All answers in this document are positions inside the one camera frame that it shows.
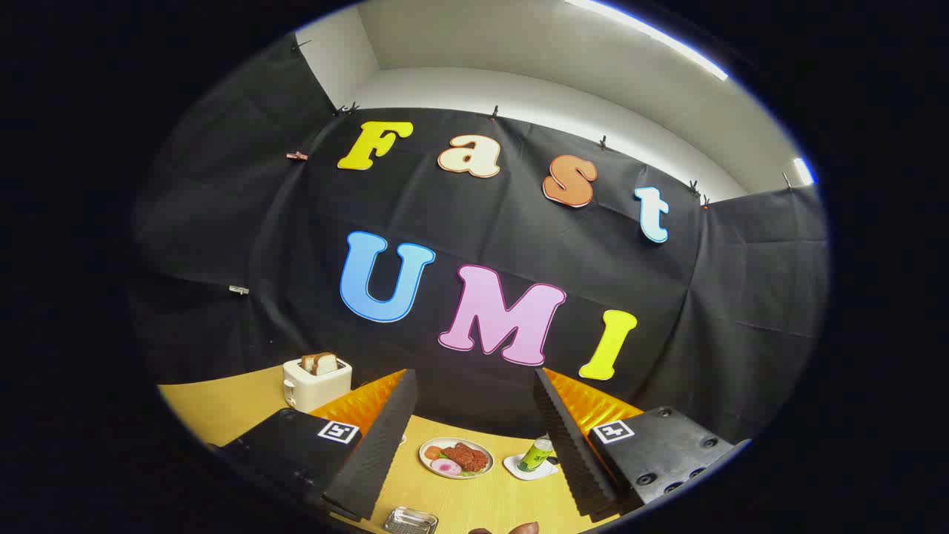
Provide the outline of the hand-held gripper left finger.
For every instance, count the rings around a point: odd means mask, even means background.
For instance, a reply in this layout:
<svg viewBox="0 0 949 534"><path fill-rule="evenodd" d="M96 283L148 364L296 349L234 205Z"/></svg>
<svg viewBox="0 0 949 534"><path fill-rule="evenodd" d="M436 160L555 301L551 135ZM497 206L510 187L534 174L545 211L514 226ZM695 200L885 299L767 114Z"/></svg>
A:
<svg viewBox="0 0 949 534"><path fill-rule="evenodd" d="M279 409L214 453L298 507L369 520L418 399L401 369L307 415Z"/></svg>

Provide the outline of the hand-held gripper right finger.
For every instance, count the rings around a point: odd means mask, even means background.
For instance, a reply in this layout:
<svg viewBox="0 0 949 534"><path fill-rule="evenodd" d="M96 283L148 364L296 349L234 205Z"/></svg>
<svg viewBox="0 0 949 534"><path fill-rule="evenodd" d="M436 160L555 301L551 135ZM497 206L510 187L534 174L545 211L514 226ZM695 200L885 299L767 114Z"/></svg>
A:
<svg viewBox="0 0 949 534"><path fill-rule="evenodd" d="M577 510L593 519L656 507L748 446L681 410L640 410L551 369L536 369L533 398Z"/></svg>

